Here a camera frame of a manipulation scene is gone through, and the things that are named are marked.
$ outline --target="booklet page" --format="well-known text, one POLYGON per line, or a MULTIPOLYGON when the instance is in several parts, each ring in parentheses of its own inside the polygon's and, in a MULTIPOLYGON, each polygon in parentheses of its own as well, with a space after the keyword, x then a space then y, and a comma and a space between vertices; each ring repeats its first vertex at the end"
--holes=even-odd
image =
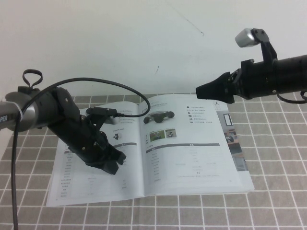
POLYGON ((219 117, 226 142, 242 183, 242 188, 239 190, 233 188, 233 192, 247 192, 254 190, 254 184, 245 163, 244 154, 239 143, 239 137, 236 134, 235 126, 232 122, 227 104, 220 101, 212 101, 212 103, 219 117))
MULTIPOLYGON (((138 106, 118 102, 100 107, 114 108, 124 114, 137 114, 138 106)), ((103 124, 101 131, 127 158, 115 175, 85 165, 66 144, 59 140, 52 172, 47 206, 72 205, 125 200, 143 196, 143 169, 139 121, 137 118, 115 118, 117 124, 103 124)))
MULTIPOLYGON (((140 120, 146 195, 241 186, 212 101, 180 94, 149 101, 150 114, 140 120)), ((142 102, 139 112, 145 109, 142 102)))

